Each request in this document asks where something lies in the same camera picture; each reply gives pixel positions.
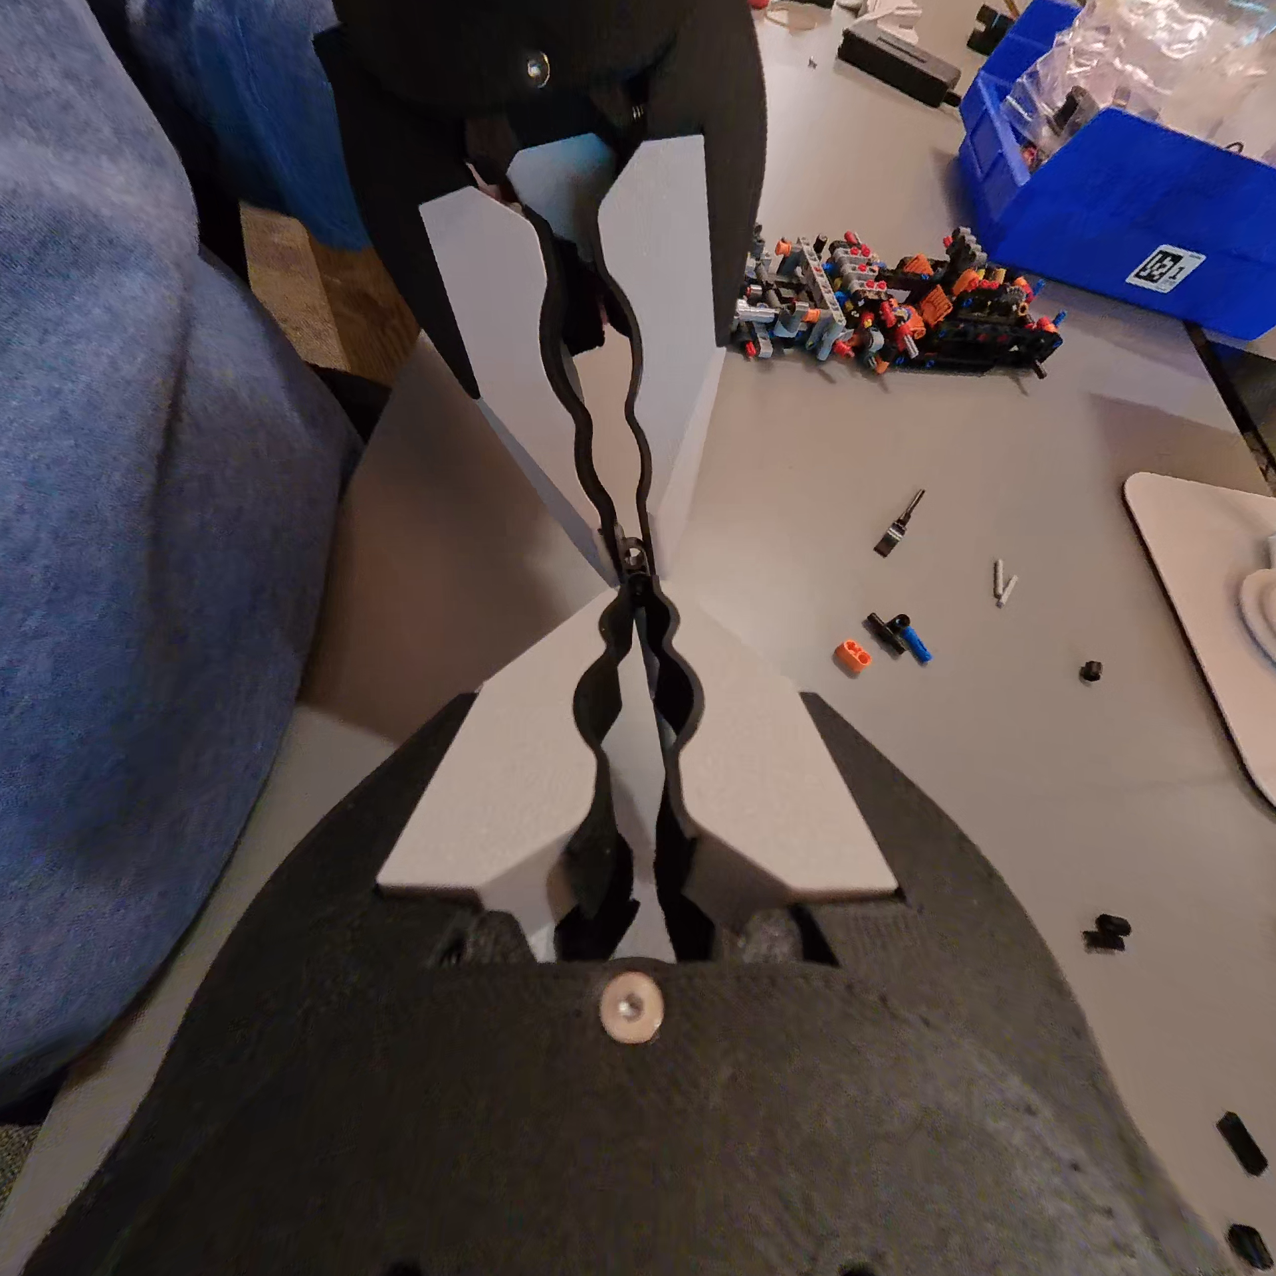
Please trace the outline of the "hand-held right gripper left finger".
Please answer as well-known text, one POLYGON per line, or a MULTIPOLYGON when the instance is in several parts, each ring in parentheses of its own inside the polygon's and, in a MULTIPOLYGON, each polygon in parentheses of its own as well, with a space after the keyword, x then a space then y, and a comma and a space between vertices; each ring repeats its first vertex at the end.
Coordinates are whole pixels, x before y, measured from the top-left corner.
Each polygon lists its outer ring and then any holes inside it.
POLYGON ((511 914, 542 960, 611 958, 640 908, 604 746, 633 641, 628 591, 607 591, 490 677, 377 887, 511 914))

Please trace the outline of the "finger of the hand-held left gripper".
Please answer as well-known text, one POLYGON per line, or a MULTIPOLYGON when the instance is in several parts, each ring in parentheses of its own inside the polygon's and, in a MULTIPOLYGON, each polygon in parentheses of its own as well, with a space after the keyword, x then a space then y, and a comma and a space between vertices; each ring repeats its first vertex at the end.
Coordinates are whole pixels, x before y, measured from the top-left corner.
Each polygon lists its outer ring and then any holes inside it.
POLYGON ((645 141, 601 200, 602 272, 636 343, 628 417, 649 455, 655 569, 675 569, 725 363, 713 317, 703 135, 645 141))
POLYGON ((549 225, 475 185, 425 202, 420 214, 481 411, 573 545, 617 585, 617 510, 561 340, 566 293, 558 266, 546 261, 549 225))

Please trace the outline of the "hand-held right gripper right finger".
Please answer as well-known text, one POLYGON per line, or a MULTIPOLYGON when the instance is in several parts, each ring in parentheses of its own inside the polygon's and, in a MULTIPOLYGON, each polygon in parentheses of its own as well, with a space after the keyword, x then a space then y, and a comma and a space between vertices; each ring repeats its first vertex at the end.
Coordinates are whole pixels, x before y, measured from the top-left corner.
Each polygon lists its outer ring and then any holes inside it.
POLYGON ((665 788, 655 882, 681 963, 757 916, 892 899, 900 881, 803 694, 671 585, 643 585, 665 788))

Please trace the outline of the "person's left forearm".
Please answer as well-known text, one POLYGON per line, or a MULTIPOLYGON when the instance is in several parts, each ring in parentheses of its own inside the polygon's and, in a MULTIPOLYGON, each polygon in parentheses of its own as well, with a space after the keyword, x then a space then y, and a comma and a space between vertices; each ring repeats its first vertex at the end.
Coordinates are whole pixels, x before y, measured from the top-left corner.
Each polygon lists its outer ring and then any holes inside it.
POLYGON ((332 1, 130 1, 124 21, 239 202, 295 218, 332 249, 371 247, 314 44, 338 23, 332 1))

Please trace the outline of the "lego car chassis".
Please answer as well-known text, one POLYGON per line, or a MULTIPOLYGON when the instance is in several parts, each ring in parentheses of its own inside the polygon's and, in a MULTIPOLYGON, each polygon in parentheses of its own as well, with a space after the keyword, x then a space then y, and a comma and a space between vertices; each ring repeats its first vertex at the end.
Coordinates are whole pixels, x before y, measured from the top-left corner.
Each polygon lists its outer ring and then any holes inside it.
POLYGON ((751 361, 789 351, 815 361, 894 370, 1046 376, 1064 345, 1066 311, 1035 314, 1044 287, 988 258, 973 228, 939 255, 889 263, 853 231, 778 238, 756 229, 730 329, 751 361))

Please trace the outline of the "black lego axle with lever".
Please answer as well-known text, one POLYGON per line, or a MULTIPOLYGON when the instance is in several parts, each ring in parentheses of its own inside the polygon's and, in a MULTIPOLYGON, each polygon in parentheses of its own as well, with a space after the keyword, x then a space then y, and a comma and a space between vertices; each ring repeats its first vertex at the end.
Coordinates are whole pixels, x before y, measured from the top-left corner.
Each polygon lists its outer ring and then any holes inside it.
POLYGON ((895 548, 900 545, 908 531, 908 525, 914 518, 918 504, 923 501, 924 496, 926 489, 920 489, 905 507, 903 513, 888 525, 886 531, 874 547, 879 556, 889 557, 895 551, 895 548))

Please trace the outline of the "black lego tile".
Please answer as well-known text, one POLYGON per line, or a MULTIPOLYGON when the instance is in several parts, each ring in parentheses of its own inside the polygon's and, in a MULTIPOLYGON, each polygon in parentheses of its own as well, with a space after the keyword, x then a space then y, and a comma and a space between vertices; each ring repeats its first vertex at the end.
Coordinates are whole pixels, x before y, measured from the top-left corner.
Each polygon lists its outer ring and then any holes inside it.
POLYGON ((1217 1119, 1217 1131, 1248 1175, 1260 1177, 1269 1171, 1266 1151, 1236 1110, 1227 1110, 1217 1119))

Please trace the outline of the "black power adapter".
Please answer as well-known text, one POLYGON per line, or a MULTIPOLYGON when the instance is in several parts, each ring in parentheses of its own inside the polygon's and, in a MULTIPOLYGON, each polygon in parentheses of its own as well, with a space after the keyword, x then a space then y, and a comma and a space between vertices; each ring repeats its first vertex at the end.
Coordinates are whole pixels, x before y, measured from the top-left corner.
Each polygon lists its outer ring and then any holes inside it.
POLYGON ((838 57, 921 105, 941 108, 962 103, 959 68, 876 24, 845 27, 838 57))

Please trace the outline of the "small blue parts bin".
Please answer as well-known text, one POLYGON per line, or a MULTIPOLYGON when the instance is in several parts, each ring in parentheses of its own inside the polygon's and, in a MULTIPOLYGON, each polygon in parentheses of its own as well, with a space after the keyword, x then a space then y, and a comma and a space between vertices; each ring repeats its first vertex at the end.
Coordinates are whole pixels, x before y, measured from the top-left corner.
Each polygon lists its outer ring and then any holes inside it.
POLYGON ((1002 215, 1029 182, 1028 164, 1002 103, 1022 74, 1053 48, 1056 38, 1076 23, 1081 12, 1082 4, 1072 1, 1029 3, 988 54, 962 98, 965 138, 961 161, 982 218, 1002 215))

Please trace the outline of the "blue bin with square tag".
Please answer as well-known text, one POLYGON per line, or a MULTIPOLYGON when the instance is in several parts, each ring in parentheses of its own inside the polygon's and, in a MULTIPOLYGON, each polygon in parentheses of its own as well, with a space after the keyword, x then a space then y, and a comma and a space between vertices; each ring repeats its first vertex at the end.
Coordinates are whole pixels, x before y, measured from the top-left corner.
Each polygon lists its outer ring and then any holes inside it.
POLYGON ((971 203, 999 263, 1245 342, 1275 325, 1275 168, 1254 158, 1107 109, 1002 215, 971 203))

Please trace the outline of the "white rounded pad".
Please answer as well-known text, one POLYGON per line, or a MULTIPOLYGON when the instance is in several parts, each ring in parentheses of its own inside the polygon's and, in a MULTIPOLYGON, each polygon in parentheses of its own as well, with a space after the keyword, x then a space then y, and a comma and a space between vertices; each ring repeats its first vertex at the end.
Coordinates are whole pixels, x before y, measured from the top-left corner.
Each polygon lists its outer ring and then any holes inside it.
POLYGON ((1275 805, 1275 664, 1239 607, 1242 580, 1268 566, 1275 498, 1157 472, 1131 474, 1123 496, 1239 761, 1275 805))

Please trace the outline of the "white stand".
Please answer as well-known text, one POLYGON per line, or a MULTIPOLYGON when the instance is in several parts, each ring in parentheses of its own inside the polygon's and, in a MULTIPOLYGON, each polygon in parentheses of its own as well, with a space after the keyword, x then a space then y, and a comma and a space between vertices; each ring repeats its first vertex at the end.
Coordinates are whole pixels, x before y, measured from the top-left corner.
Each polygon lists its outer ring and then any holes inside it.
POLYGON ((1239 586, 1239 613, 1249 638, 1275 665, 1275 534, 1266 539, 1268 566, 1248 574, 1239 586))

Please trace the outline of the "clear plastic bags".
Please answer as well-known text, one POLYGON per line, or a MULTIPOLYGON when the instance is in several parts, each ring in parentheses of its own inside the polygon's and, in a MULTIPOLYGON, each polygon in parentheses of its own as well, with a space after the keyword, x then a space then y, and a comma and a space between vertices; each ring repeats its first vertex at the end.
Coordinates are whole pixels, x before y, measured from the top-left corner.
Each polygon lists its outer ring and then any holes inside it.
POLYGON ((1000 111, 1044 161, 1108 108, 1274 165, 1275 3, 1084 3, 1000 111))

